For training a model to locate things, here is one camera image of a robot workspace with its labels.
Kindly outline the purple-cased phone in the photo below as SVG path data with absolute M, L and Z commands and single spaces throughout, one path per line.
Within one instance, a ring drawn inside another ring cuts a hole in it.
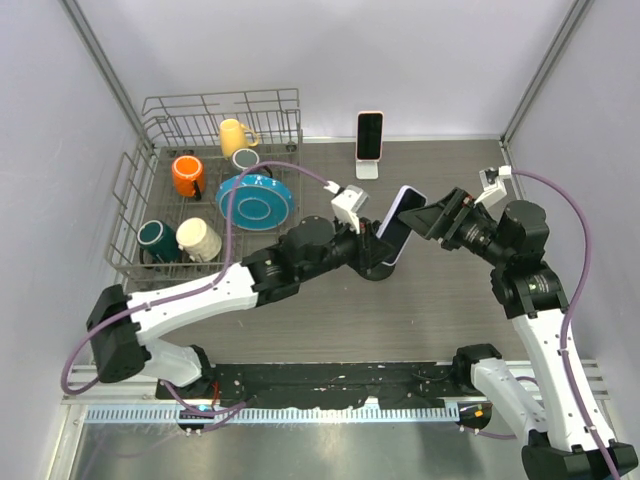
M 427 197 L 414 187 L 403 185 L 400 188 L 376 233 L 378 239 L 391 246 L 391 253 L 383 261 L 384 265 L 394 266 L 397 263 L 412 232 L 411 228 L 399 219 L 399 215 L 408 210 L 422 208 L 426 204 Z

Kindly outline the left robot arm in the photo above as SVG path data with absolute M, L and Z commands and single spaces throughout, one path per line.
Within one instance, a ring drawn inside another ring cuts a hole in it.
M 104 289 L 87 321 L 97 378 L 118 383 L 141 374 L 166 380 L 190 398 L 205 397 L 213 375 L 204 351 L 164 341 L 173 330 L 207 318 L 279 302 L 302 283 L 349 266 L 360 275 L 392 252 L 368 220 L 358 230 L 307 217 L 278 242 L 233 263 L 226 271 L 164 289 L 127 294 Z

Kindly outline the pink-cased phone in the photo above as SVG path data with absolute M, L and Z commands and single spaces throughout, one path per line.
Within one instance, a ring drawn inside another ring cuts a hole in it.
M 381 158 L 384 115 L 381 111 L 362 111 L 357 115 L 355 158 L 378 161 Z

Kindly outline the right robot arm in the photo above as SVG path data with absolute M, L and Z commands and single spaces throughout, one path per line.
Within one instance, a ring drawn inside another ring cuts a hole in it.
M 569 312 L 559 277 L 544 260 L 546 213 L 511 201 L 499 220 L 466 191 L 400 213 L 421 237 L 446 250 L 468 249 L 492 266 L 492 292 L 521 338 L 541 398 L 535 400 L 489 344 L 457 350 L 451 380 L 457 391 L 478 391 L 520 442 L 530 479 L 618 479 L 639 465 L 633 446 L 616 440 L 586 374 L 566 369 L 577 350 L 563 322 Z

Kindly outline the black round-base phone holder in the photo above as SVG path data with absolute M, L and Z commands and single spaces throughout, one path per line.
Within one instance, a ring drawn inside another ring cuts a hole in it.
M 367 281 L 379 282 L 389 278 L 394 270 L 394 265 L 379 264 L 361 273 L 360 276 Z

